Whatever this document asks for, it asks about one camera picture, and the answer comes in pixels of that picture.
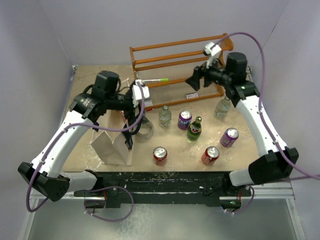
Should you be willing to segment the beige canvas tote bag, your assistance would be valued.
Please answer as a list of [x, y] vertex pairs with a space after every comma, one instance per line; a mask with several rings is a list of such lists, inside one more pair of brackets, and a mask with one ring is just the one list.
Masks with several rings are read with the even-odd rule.
[[[122, 110], [107, 110], [98, 123], [108, 129], [123, 129], [130, 125]], [[106, 165], [131, 166], [136, 138], [132, 133], [136, 129], [135, 126], [126, 132], [94, 130], [90, 145]]]

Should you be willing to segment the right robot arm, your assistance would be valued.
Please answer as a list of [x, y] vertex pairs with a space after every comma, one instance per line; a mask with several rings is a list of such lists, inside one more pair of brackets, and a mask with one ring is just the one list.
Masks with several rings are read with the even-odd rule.
[[285, 179], [290, 176], [299, 153], [289, 148], [273, 127], [262, 104], [260, 93], [253, 82], [246, 80], [247, 58], [243, 53], [232, 52], [227, 56], [225, 67], [218, 66], [219, 49], [204, 50], [207, 61], [193, 70], [185, 82], [195, 91], [215, 83], [225, 88], [226, 96], [242, 114], [256, 144], [259, 158], [247, 168], [229, 173], [229, 179], [222, 183], [222, 190], [228, 196], [235, 195], [240, 186], [260, 185]]

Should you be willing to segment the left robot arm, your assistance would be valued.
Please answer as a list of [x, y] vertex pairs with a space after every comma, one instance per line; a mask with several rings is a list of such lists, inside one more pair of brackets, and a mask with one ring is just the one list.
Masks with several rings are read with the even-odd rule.
[[137, 107], [144, 108], [150, 93], [141, 80], [136, 80], [126, 94], [120, 93], [120, 86], [117, 73], [105, 70], [98, 73], [95, 82], [74, 98], [65, 119], [45, 148], [31, 163], [20, 164], [18, 172], [28, 183], [27, 202], [32, 190], [53, 202], [72, 191], [85, 190], [91, 196], [101, 194], [103, 184], [95, 173], [89, 170], [66, 173], [62, 168], [88, 130], [103, 129], [98, 119], [108, 110], [134, 113]]

